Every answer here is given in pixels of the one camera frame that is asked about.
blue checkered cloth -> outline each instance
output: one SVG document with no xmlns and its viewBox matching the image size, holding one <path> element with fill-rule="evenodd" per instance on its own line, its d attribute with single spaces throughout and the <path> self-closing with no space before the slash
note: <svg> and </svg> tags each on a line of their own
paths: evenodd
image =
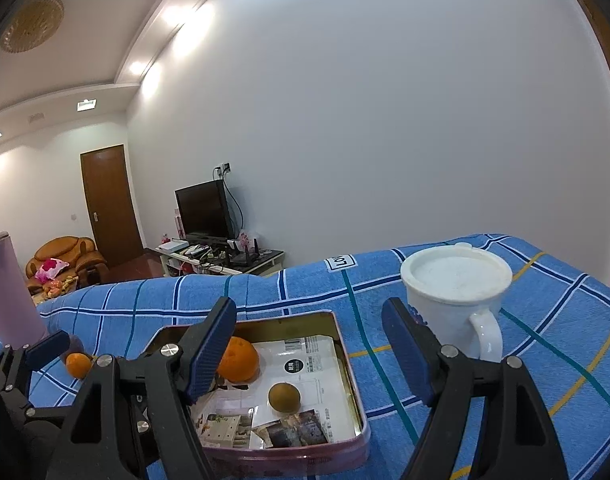
<svg viewBox="0 0 610 480">
<path fill-rule="evenodd" d="M 399 272 L 407 256 L 460 241 L 498 254 L 519 274 L 502 300 L 504 349 L 528 365 L 552 413 L 570 478 L 590 478 L 610 452 L 610 288 L 519 238 L 473 235 L 347 254 L 270 278 L 190 275 L 91 286 L 47 301 L 39 311 L 50 333 L 75 333 L 91 354 L 134 358 L 159 328 L 200 322 L 224 295 L 236 302 L 239 319 L 333 310 L 348 352 L 358 354 L 351 365 L 371 441 L 365 465 L 330 478 L 394 480 L 429 410 L 410 393 L 391 350 L 381 348 L 388 345 L 381 306 L 392 296 L 406 298 Z M 71 404 L 79 386 L 55 360 L 32 376 L 30 400 L 35 406 Z M 452 479 L 467 476 L 481 418 L 482 399 L 475 399 Z M 160 463 L 150 466 L 150 476 L 164 477 Z"/>
</svg>

pink cushion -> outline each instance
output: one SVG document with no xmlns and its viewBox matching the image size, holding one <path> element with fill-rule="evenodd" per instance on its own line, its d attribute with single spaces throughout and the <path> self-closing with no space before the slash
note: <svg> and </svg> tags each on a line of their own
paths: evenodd
<svg viewBox="0 0 610 480">
<path fill-rule="evenodd" d="M 63 269 L 67 269 L 70 266 L 69 263 L 59 260 L 58 258 L 48 258 L 43 262 L 40 269 L 37 270 L 34 277 L 44 285 L 56 278 Z"/>
</svg>

small orange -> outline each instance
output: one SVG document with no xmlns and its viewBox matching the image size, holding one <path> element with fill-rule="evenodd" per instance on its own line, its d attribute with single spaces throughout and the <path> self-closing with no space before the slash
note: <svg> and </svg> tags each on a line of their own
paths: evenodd
<svg viewBox="0 0 610 480">
<path fill-rule="evenodd" d="M 258 352 L 252 343 L 232 336 L 227 343 L 221 364 L 216 372 L 233 383 L 249 381 L 258 370 Z"/>
<path fill-rule="evenodd" d="M 85 354 L 72 353 L 65 360 L 65 368 L 72 377 L 82 381 L 92 369 L 92 361 Z"/>
</svg>

floor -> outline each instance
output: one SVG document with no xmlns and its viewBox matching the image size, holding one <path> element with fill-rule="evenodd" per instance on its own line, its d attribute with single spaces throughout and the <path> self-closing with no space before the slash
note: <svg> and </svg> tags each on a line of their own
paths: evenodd
<svg viewBox="0 0 610 480">
<path fill-rule="evenodd" d="M 109 283 L 131 282 L 147 278 L 161 278 L 163 265 L 156 254 L 145 253 L 129 262 L 109 269 Z"/>
</svg>

ceiling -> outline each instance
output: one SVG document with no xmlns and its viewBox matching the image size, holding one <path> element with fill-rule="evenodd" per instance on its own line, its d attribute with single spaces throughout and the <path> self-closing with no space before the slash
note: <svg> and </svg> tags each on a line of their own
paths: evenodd
<svg viewBox="0 0 610 480">
<path fill-rule="evenodd" d="M 22 54 L 0 49 L 0 110 L 63 89 L 114 82 L 159 0 L 62 0 L 56 34 Z"/>
<path fill-rule="evenodd" d="M 138 83 L 84 86 L 28 99 L 0 112 L 1 140 L 78 119 L 123 112 L 138 91 Z M 92 110 L 77 112 L 77 103 L 96 99 Z"/>
</svg>

